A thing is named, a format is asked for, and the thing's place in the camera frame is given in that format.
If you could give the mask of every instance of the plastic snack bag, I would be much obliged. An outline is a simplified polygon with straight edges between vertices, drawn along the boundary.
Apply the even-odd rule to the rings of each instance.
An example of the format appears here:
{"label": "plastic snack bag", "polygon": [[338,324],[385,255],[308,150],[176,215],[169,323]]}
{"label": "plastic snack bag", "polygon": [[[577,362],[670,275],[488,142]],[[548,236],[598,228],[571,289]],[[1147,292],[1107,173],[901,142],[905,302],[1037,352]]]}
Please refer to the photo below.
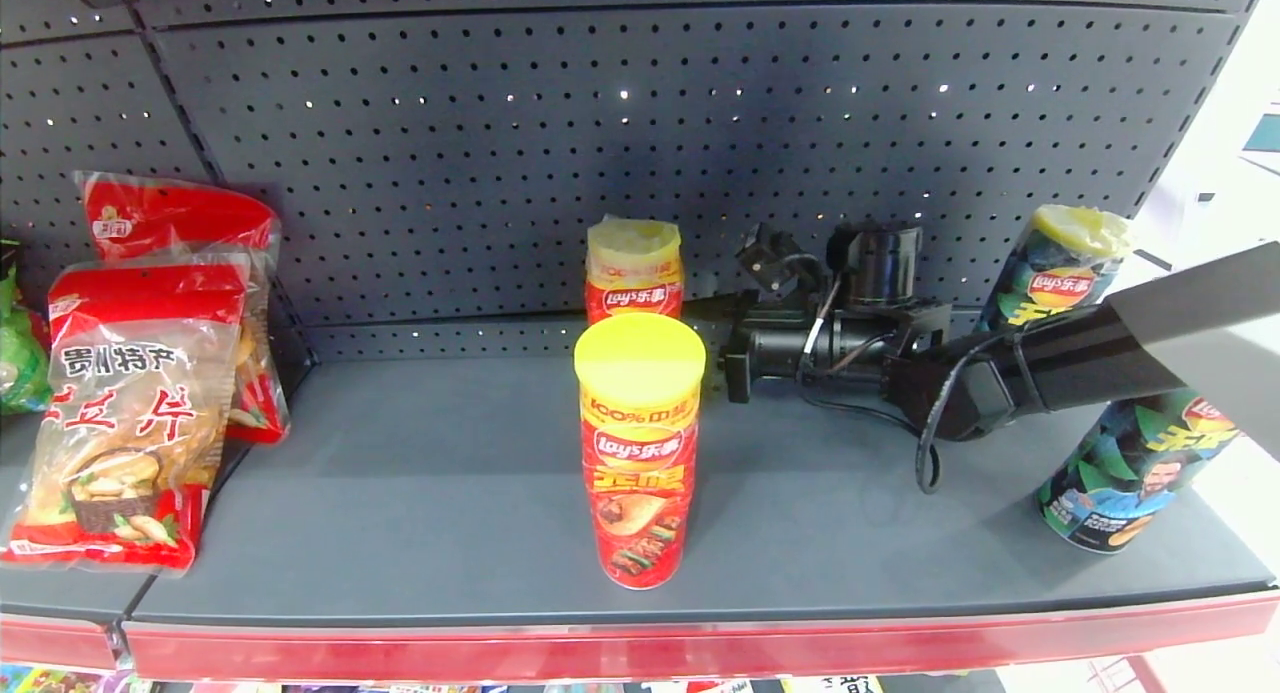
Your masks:
{"label": "plastic snack bag", "polygon": [[49,356],[36,338],[44,323],[22,305],[18,243],[0,241],[0,414],[49,406]]}
{"label": "plastic snack bag", "polygon": [[196,251],[250,254],[250,298],[227,434],[257,443],[282,441],[289,430],[289,411],[266,332],[268,282],[280,237],[275,213],[234,191],[182,181],[78,170],[76,183],[102,260]]}
{"label": "plastic snack bag", "polygon": [[49,293],[54,396],[0,560],[186,570],[221,459],[248,259],[97,265]]}

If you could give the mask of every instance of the green snack package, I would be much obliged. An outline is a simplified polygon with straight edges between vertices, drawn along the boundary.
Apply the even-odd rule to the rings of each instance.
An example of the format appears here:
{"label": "green snack package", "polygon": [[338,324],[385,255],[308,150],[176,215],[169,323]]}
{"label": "green snack package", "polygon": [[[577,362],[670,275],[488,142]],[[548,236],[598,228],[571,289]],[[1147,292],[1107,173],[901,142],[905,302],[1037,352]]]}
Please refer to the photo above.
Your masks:
{"label": "green snack package", "polygon": [[18,292],[18,243],[0,241],[0,414],[37,412],[49,407],[49,355]]}

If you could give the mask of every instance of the red snack package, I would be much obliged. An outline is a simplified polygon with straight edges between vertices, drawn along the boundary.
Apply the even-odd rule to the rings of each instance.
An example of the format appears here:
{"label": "red snack package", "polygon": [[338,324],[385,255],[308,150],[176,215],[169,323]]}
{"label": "red snack package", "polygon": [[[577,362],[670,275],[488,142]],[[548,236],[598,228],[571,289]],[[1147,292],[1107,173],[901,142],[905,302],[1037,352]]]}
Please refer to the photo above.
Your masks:
{"label": "red snack package", "polygon": [[283,439],[289,411],[266,332],[269,277],[279,247],[275,213],[234,191],[182,181],[78,170],[76,183],[102,260],[196,251],[250,254],[248,306],[227,434],[257,443]]}
{"label": "red snack package", "polygon": [[191,567],[221,459],[248,272],[248,256],[212,255],[58,278],[52,402],[0,560]]}

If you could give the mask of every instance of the red chip canister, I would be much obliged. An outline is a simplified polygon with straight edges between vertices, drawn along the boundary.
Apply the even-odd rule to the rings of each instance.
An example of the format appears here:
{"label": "red chip canister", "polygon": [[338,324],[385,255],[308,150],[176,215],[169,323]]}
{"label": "red chip canister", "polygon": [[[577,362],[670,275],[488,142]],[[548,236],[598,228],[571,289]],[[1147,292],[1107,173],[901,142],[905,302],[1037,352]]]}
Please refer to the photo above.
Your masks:
{"label": "red chip canister", "polygon": [[653,313],[605,318],[573,348],[582,477],[613,583],[654,588],[680,566],[705,366],[698,333]]}
{"label": "red chip canister", "polygon": [[586,231],[588,324],[637,311],[680,318],[684,281],[676,224],[607,218]]}

